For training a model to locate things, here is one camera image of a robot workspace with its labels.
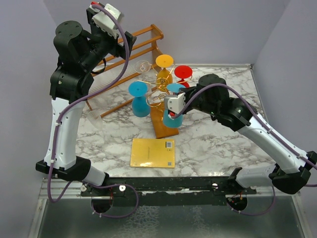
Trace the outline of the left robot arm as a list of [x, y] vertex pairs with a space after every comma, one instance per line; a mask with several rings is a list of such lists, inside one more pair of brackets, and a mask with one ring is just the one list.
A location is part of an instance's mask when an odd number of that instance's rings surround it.
[[107, 174], [75, 153], [79, 120], [94, 81], [95, 68], [107, 55], [128, 60], [136, 37], [120, 27], [124, 15], [110, 4], [91, 3], [86, 10], [91, 30], [77, 21], [59, 24], [53, 44], [57, 68], [50, 78], [53, 119], [50, 142], [36, 170], [65, 181], [92, 184], [97, 195], [109, 191]]

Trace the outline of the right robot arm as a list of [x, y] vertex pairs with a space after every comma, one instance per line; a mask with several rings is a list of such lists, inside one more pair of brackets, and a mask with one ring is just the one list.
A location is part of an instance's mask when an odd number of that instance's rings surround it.
[[209, 114], [212, 120], [248, 138], [274, 160], [274, 165], [268, 167], [236, 169], [227, 182], [231, 193], [238, 194], [252, 186], [274, 186], [295, 194], [303, 187], [311, 187], [311, 169], [317, 167], [316, 152], [306, 152], [288, 141], [224, 79], [207, 74], [196, 86], [182, 92], [185, 112]]

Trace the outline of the red wine glass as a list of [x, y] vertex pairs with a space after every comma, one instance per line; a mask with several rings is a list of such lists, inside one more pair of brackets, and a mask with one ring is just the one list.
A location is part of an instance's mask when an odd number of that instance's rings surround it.
[[193, 70], [191, 67], [187, 65], [179, 65], [175, 68], [174, 74], [179, 80], [177, 81], [178, 84], [183, 85], [185, 88], [189, 88], [190, 85], [186, 79], [191, 80], [193, 75]]

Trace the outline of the black metal mounting rail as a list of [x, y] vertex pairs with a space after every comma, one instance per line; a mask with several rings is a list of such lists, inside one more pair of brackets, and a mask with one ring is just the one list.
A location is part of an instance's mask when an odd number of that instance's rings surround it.
[[181, 206], [226, 204], [226, 197], [253, 195], [232, 177], [109, 177], [107, 188], [88, 186], [82, 197], [93, 201], [111, 200], [117, 207]]

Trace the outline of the yellow book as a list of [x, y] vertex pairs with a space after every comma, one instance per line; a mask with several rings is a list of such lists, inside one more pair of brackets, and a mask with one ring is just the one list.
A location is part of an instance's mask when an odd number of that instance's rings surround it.
[[130, 166], [138, 168], [175, 168], [175, 140], [134, 138], [131, 147]]

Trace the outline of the blue wine glass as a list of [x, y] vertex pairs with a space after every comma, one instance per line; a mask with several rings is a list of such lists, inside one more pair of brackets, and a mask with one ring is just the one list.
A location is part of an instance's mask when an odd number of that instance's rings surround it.
[[132, 111], [139, 118], [146, 117], [150, 113], [150, 106], [146, 102], [148, 87], [142, 81], [135, 81], [130, 84], [128, 92], [133, 96]]
[[185, 106], [185, 96], [181, 92], [181, 88], [185, 88], [185, 86], [177, 83], [169, 84], [167, 90], [172, 94], [164, 96], [163, 124], [170, 128], [178, 128], [183, 122], [182, 114], [174, 119]]

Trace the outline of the ribbed clear wine glass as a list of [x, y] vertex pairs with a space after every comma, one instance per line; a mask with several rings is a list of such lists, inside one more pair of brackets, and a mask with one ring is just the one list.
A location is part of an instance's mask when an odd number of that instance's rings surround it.
[[103, 128], [103, 120], [100, 116], [100, 113], [96, 110], [90, 111], [87, 114], [88, 121], [98, 130]]

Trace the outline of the wooden rack base board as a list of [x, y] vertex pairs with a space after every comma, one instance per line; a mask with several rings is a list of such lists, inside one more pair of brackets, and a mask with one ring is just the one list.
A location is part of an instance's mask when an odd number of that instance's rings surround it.
[[158, 103], [153, 104], [150, 112], [156, 139], [162, 139], [179, 134], [177, 128], [169, 128], [163, 124], [163, 110]]

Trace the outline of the yellow wine glass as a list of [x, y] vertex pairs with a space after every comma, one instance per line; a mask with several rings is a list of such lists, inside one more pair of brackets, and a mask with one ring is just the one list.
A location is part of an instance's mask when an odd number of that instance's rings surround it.
[[170, 55], [160, 55], [156, 58], [156, 64], [161, 70], [157, 73], [158, 84], [170, 84], [173, 83], [171, 72], [167, 69], [174, 64], [174, 59]]

